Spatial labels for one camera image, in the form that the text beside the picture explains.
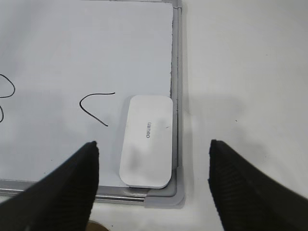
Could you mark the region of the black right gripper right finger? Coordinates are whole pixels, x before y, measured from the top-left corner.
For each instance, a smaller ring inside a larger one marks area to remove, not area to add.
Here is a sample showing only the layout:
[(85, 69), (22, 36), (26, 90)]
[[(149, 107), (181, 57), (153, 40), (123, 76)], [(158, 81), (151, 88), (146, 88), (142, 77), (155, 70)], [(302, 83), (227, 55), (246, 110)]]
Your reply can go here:
[(223, 141), (211, 141), (208, 184), (226, 231), (308, 229), (307, 198), (258, 170)]

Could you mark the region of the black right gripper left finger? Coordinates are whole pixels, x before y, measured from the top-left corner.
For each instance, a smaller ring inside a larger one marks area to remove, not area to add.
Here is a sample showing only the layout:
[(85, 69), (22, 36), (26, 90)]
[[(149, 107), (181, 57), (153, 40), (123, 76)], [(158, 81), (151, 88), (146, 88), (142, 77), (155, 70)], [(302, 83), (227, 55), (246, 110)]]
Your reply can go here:
[(0, 205), (2, 231), (84, 231), (99, 183), (99, 150), (84, 144), (52, 173)]

